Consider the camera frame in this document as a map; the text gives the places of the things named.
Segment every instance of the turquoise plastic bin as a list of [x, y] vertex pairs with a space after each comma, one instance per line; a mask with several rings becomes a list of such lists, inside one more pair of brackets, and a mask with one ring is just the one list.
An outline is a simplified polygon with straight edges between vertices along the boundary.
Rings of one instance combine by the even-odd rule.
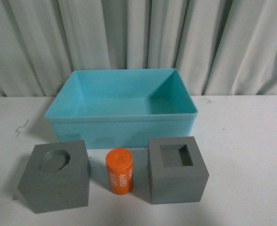
[[189, 136], [197, 108], [176, 69], [74, 71], [45, 117], [60, 141], [147, 147]]

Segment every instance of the table surface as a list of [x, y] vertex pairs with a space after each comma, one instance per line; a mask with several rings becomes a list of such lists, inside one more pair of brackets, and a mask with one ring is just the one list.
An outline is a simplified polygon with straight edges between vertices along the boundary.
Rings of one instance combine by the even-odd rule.
[[150, 204], [146, 148], [131, 148], [134, 188], [110, 192], [105, 156], [88, 149], [88, 207], [34, 214], [17, 191], [37, 144], [57, 142], [52, 97], [0, 97], [0, 226], [277, 225], [277, 96], [194, 96], [191, 135], [210, 173], [200, 202]]

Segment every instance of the gray cube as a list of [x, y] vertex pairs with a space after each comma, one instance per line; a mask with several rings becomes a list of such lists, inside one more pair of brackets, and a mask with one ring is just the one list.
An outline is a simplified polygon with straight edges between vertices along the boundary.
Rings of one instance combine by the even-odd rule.
[[151, 204], [199, 202], [209, 172], [194, 137], [149, 139]]
[[84, 141], [36, 145], [18, 185], [34, 213], [88, 206], [90, 162]]

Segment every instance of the white curtain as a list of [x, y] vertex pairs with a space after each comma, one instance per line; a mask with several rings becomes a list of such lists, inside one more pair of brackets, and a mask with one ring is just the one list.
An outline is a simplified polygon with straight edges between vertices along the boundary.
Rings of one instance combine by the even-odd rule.
[[277, 0], [0, 0], [0, 96], [172, 67], [192, 95], [277, 95]]

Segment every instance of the gray block with circular hole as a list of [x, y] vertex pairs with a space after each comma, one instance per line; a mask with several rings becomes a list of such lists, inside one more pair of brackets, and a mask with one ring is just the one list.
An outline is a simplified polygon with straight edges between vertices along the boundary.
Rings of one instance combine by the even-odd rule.
[[88, 206], [90, 162], [84, 141], [36, 145], [18, 190], [34, 213]]
[[151, 138], [148, 146], [151, 204], [199, 202], [209, 173], [194, 137]]

